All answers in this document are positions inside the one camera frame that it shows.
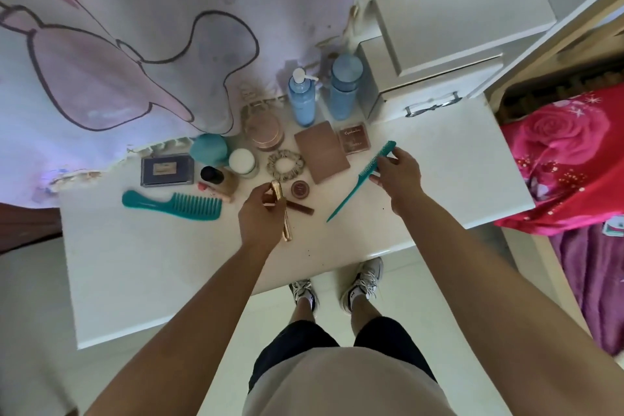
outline person's right arm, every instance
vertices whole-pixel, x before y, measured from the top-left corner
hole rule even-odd
[[[481,365],[515,416],[624,414],[624,372],[567,314],[420,187],[414,158],[379,158],[392,199]]]

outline white tabletop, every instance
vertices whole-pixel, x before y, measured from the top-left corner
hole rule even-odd
[[[282,115],[291,118],[288,109]],[[296,151],[292,134],[300,129],[285,123],[282,148]],[[372,183],[326,224],[358,173],[390,139],[418,159],[426,193],[466,228],[534,207],[484,97],[370,126],[368,133],[372,149],[348,156],[347,171],[320,185],[305,171],[301,179],[310,194],[300,202],[316,213],[288,211],[294,239],[273,251],[256,293],[414,244],[386,193]],[[266,156],[258,154],[262,165]],[[254,186],[269,180],[264,168],[254,179],[241,180],[235,202],[224,204],[214,222],[123,207],[127,189],[154,199],[173,192],[203,194],[195,185],[142,189],[138,159],[122,163],[92,187],[61,192],[79,348],[170,319],[238,249],[238,210]],[[290,183],[284,189],[290,197]]]

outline foot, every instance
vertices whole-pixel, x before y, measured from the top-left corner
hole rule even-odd
[[[340,307],[347,314],[351,313],[351,304],[356,296],[363,295],[366,299],[375,296],[377,285],[384,274],[384,262],[381,257],[373,258],[362,263],[357,272],[353,284],[340,298]]]
[[[289,284],[288,287],[290,288],[295,304],[297,304],[301,298],[306,298],[310,303],[312,313],[316,314],[316,310],[318,309],[318,297],[316,296],[314,288],[312,288],[312,282],[309,279],[295,281],[294,283]]]

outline hand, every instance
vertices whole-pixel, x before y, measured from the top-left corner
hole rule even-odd
[[[410,207],[414,198],[424,195],[421,168],[407,151],[396,147],[392,153],[396,158],[380,156],[377,159],[379,176],[371,175],[370,180],[384,188],[390,196],[392,210],[401,215],[402,209]]]
[[[238,213],[243,247],[259,251],[267,257],[281,239],[286,211],[286,199],[280,199],[271,210],[264,207],[262,199],[269,190],[271,183],[254,188]]]

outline comb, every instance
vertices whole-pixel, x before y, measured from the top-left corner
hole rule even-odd
[[[340,209],[343,208],[343,206],[347,203],[349,199],[351,199],[351,197],[355,194],[355,192],[359,189],[359,187],[362,186],[362,184],[368,179],[368,177],[372,174],[372,172],[375,171],[375,169],[377,168],[377,158],[380,156],[388,156],[388,154],[394,150],[395,146],[396,146],[395,141],[390,140],[386,142],[386,144],[384,145],[384,148],[382,148],[379,151],[379,153],[377,153],[377,155],[375,155],[375,157],[368,162],[366,167],[358,175],[357,177],[358,183],[353,188],[353,191],[350,192],[349,195],[345,198],[345,200],[340,203],[340,206],[337,207],[336,210],[330,215],[330,218],[327,219],[327,222],[331,221],[334,218],[334,216],[340,212]]]
[[[221,205],[223,204],[221,199],[199,198],[179,192],[175,192],[168,201],[161,202],[148,199],[132,190],[124,192],[121,202],[125,207],[160,211],[194,221],[216,221],[221,215]]]

